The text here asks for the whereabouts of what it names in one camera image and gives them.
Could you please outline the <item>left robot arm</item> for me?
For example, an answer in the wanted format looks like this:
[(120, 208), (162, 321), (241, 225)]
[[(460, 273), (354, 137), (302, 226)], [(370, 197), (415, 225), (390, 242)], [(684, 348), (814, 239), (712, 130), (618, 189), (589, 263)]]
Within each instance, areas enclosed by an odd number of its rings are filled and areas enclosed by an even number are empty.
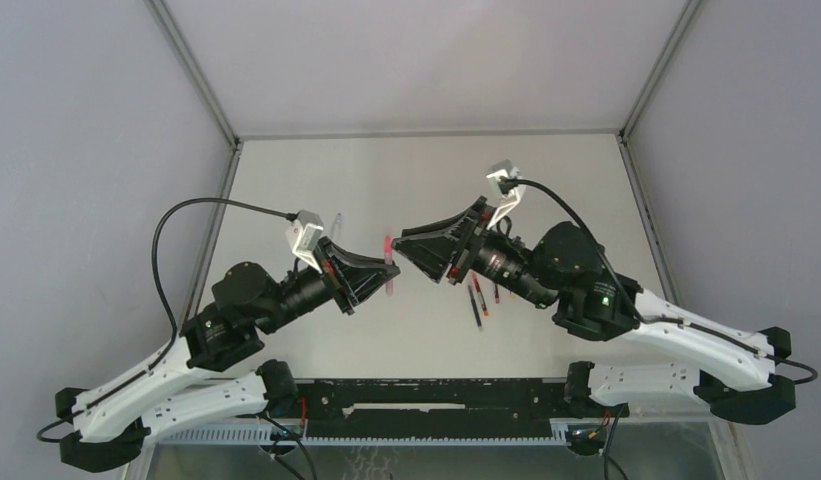
[(214, 386), (196, 385), (260, 352), (263, 335), (326, 303), (353, 314), (400, 273), (396, 265), (347, 252), (328, 238), (317, 242), (314, 254), (314, 266), (281, 281), (257, 263), (234, 265), (213, 286), (213, 302), (183, 323), (172, 344), (102, 386), (60, 390), (56, 413), (73, 427), (58, 442), (61, 462), (105, 472), (145, 447), (215, 420), (291, 414), (300, 394), (284, 361), (268, 360)]

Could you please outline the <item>pink gel pen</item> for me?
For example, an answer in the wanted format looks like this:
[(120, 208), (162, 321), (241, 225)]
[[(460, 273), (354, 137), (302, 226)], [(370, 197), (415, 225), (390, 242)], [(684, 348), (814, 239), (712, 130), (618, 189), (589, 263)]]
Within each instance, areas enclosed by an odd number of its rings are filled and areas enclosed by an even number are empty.
[[(392, 254), (392, 236), (389, 232), (387, 232), (384, 236), (383, 242), (383, 258), (384, 262), (388, 265), (393, 265), (393, 254)], [(394, 294), (394, 283), (392, 280), (388, 280), (384, 286), (384, 291), (388, 297), (391, 297)]]

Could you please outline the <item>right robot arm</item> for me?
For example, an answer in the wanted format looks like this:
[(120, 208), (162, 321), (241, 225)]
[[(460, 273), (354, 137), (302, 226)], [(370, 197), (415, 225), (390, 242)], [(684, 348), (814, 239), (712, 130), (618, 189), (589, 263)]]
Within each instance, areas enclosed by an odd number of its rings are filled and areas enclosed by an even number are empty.
[(563, 393), (573, 414), (688, 404), (723, 420), (765, 425), (795, 408), (796, 382), (776, 371), (791, 353), (786, 330), (732, 329), (611, 274), (601, 248), (569, 221), (551, 227), (534, 247), (502, 231), (501, 222), (479, 198), (454, 217), (404, 230), (392, 248), (435, 282), (482, 276), (539, 309), (552, 308), (554, 324), (582, 340), (625, 342), (670, 356), (662, 365), (570, 364)]

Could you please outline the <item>blue capped white marker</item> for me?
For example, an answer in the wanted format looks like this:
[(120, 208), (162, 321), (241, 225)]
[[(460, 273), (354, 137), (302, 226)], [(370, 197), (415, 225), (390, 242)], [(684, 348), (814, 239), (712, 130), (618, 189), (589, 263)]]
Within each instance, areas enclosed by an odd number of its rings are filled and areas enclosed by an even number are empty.
[(334, 219), (331, 223), (330, 229), (329, 229), (329, 237), (333, 241), (338, 242), (340, 240), (341, 234), (342, 234), (342, 227), (343, 227), (343, 215), (342, 215), (341, 212), (338, 212), (335, 215), (335, 217), (334, 217)]

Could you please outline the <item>dark red gel pen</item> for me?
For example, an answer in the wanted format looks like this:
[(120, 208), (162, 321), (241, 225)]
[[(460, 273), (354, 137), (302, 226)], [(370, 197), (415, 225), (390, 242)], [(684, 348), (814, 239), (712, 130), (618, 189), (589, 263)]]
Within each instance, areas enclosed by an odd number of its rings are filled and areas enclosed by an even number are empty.
[(483, 315), (484, 315), (484, 317), (488, 317), (489, 316), (489, 310), (488, 310), (488, 307), (487, 307), (487, 304), (486, 304), (486, 301), (485, 301), (485, 298), (484, 298), (484, 295), (483, 295), (483, 291), (482, 291), (481, 286), (480, 286), (479, 278), (478, 278), (478, 276), (475, 272), (471, 272), (471, 278), (472, 278), (473, 286), (475, 288), (475, 292), (477, 294), (477, 298), (478, 298), (478, 301), (480, 303)]

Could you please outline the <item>black gel pen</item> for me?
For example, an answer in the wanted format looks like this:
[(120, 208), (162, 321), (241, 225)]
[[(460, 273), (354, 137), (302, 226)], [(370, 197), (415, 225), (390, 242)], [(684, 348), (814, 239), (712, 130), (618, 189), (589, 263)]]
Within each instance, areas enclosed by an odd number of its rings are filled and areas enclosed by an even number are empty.
[(467, 292), (468, 292), (468, 295), (469, 295), (470, 305), (471, 305), (471, 308), (472, 308), (473, 317), (474, 317), (476, 327), (479, 331), (483, 331), (481, 311), (480, 311), (478, 302), (475, 298), (475, 294), (473, 293), (473, 289), (472, 289), (471, 286), (467, 286)]

